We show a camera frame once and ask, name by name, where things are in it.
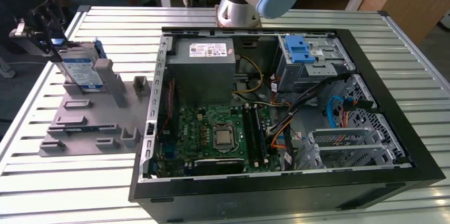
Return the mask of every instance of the motherboard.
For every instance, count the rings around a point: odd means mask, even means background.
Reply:
[[[163,143],[165,177],[280,171],[279,155],[265,149],[267,106],[181,106],[176,141]]]

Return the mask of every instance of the green circuit board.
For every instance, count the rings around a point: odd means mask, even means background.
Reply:
[[[165,160],[168,177],[183,177],[185,161],[205,158],[241,158],[244,159],[244,173],[268,172],[280,170],[277,153],[267,156],[268,162],[255,167],[248,161],[247,143],[244,135],[243,108],[240,106],[217,107],[180,107],[179,134],[175,143],[172,160]],[[263,126],[271,125],[268,108],[259,108]],[[233,148],[219,151],[213,145],[213,129],[229,126],[233,131]]]

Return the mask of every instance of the ram slot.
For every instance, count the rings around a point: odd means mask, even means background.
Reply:
[[[267,148],[265,148],[265,138],[264,138],[264,131],[261,129],[261,119],[259,116],[259,109],[257,109],[257,105],[253,106],[252,108],[252,115],[253,115],[253,124],[256,125],[255,130],[256,130],[256,135],[255,137],[257,138],[257,142],[259,142],[259,150],[261,153],[261,159],[264,163],[268,163],[267,160]]]
[[[243,106],[241,108],[243,122],[244,122],[244,134],[245,134],[245,145],[247,145],[247,155],[248,162],[253,164],[255,167],[259,167],[259,163],[261,162],[261,152],[257,151],[260,149],[260,144],[255,137],[256,131],[253,130],[253,122],[252,122],[252,110],[248,106]]]

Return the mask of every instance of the slatted metal table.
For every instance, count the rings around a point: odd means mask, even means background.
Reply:
[[[66,31],[104,43],[113,70],[152,80],[163,26],[215,26],[213,9],[92,7]],[[264,27],[345,28],[450,177],[450,85],[399,30],[376,12],[289,11]],[[38,144],[61,102],[64,77],[48,63],[0,144],[0,223],[153,223],[128,202],[133,154],[41,158]],[[368,209],[213,223],[448,223],[450,179]]]

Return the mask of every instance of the open computer tower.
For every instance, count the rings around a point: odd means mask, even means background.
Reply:
[[[129,191],[157,222],[366,208],[443,178],[348,30],[163,29]]]

